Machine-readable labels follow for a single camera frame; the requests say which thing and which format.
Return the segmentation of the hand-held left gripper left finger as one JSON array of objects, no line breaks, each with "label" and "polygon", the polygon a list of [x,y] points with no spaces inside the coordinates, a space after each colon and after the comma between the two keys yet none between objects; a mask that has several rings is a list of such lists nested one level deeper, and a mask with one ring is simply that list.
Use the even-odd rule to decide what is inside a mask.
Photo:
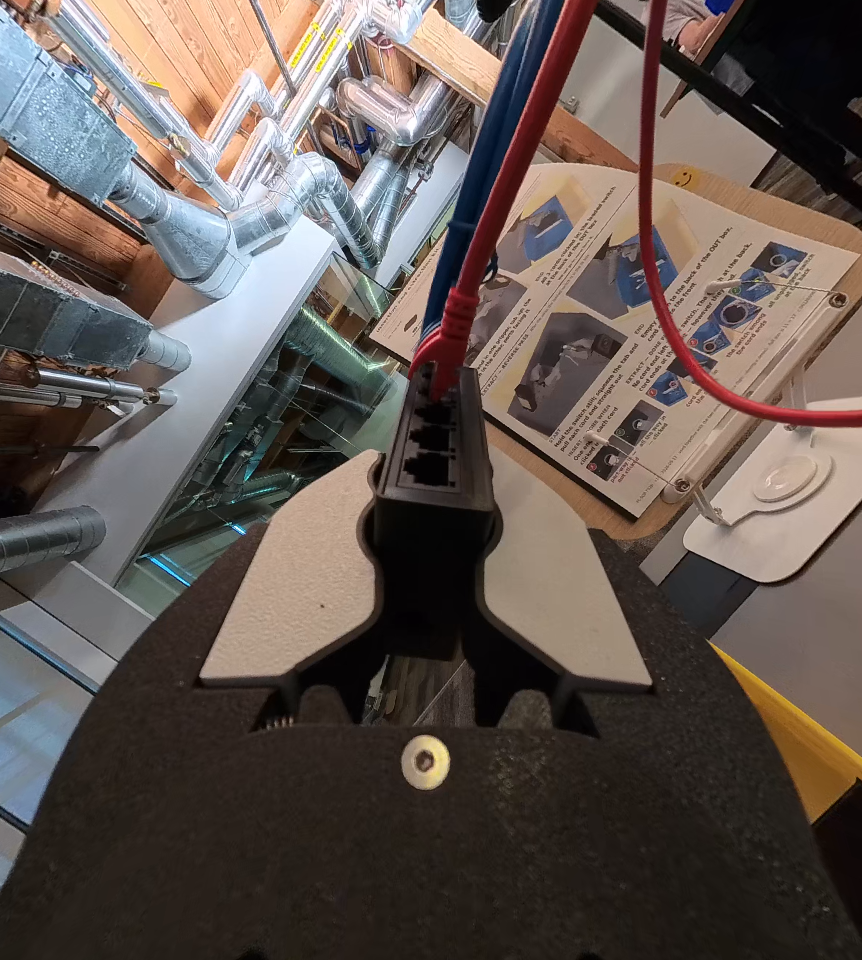
[{"label": "hand-held left gripper left finger", "polygon": [[207,690],[275,690],[289,714],[328,686],[351,722],[383,660],[350,645],[377,619],[365,542],[382,454],[365,450],[303,488],[269,522],[199,673]]}]

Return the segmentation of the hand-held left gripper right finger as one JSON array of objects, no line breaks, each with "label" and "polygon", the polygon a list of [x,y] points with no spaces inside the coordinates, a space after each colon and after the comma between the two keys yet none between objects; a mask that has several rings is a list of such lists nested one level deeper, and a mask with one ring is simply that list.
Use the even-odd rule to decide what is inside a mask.
[{"label": "hand-held left gripper right finger", "polygon": [[475,712],[495,726],[535,690],[554,726],[577,717],[580,693],[646,693],[653,680],[588,529],[519,464],[493,466],[498,513],[475,584],[480,621],[464,636]]}]

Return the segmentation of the wooden beam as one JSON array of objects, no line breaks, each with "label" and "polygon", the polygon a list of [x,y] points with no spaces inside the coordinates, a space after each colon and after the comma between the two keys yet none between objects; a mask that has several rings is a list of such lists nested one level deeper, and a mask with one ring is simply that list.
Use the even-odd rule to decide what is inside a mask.
[{"label": "wooden beam", "polygon": [[[431,9],[413,39],[398,48],[412,61],[432,71],[461,96],[483,107],[500,72],[500,62],[484,47]],[[543,147],[560,161],[586,163],[637,172],[637,164],[605,138],[557,105],[542,135]]]}]

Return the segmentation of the white stand base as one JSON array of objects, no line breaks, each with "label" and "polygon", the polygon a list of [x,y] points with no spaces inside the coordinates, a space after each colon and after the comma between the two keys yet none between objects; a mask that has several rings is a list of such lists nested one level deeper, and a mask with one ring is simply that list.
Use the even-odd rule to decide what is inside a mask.
[{"label": "white stand base", "polygon": [[862,504],[862,428],[774,426],[683,535],[761,584],[797,574]]}]

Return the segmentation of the printed instruction sheet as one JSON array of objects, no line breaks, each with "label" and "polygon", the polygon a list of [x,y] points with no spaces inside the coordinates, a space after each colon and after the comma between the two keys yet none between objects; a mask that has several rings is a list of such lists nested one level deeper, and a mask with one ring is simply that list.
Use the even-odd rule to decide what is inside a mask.
[{"label": "printed instruction sheet", "polygon": [[[692,358],[755,402],[843,309],[830,298],[857,260],[660,180],[653,249]],[[497,258],[465,360],[493,422],[633,519],[720,461],[748,419],[701,390],[654,317],[633,174],[533,166]]]}]

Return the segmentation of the silver ventilation ducts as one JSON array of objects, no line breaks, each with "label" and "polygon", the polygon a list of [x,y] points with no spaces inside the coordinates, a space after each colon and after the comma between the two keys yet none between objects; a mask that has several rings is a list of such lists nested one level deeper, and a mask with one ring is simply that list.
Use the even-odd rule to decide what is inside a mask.
[{"label": "silver ventilation ducts", "polygon": [[97,514],[87,526],[45,519],[28,546],[7,552],[0,573],[49,557],[51,543],[77,546],[86,567],[111,584],[134,560],[152,525],[177,501],[206,444],[284,344],[332,378],[379,400],[379,366],[305,310],[325,256],[347,253],[376,284],[405,188],[426,141],[455,113],[456,94],[432,74],[408,97],[377,76],[342,76],[341,43],[389,28],[411,40],[430,2],[330,3],[315,67],[295,67],[301,85],[281,102],[250,75],[233,89],[207,138],[144,88],[115,58],[84,2],[46,19],[148,132],[172,138],[186,173],[218,202],[166,190],[135,161],[134,142],[0,5],[0,138],[57,183],[137,222],[173,284],[163,326],[51,269],[0,253],[0,402],[77,409],[128,407],[102,434],[96,465],[74,461],[52,499],[61,513]]}]

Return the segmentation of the yellow plastic bin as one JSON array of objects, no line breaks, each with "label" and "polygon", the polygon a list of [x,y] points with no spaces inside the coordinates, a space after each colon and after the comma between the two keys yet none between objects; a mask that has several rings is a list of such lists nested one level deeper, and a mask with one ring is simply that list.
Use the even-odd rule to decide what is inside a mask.
[{"label": "yellow plastic bin", "polygon": [[862,781],[862,756],[733,657],[720,649],[716,652],[764,721],[794,782],[814,836],[812,824],[821,813],[856,780]]}]

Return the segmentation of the black ethernet switch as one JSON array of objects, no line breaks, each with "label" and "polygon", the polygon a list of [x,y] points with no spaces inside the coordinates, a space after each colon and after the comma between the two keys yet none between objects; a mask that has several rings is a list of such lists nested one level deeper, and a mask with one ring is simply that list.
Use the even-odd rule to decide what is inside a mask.
[{"label": "black ethernet switch", "polygon": [[447,661],[471,619],[498,522],[476,371],[460,367],[438,398],[436,373],[434,363],[413,369],[368,534],[380,572],[373,633],[382,651]]}]

